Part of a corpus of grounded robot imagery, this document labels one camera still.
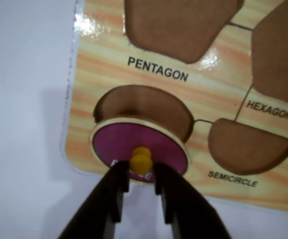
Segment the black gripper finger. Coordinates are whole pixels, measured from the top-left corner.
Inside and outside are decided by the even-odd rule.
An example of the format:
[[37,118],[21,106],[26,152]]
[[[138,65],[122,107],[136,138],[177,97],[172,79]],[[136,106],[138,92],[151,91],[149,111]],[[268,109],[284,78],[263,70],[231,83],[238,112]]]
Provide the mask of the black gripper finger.
[[60,239],[112,239],[129,191],[129,162],[111,167],[66,225]]
[[172,167],[153,166],[155,193],[161,196],[164,219],[175,239],[229,239],[212,205]]

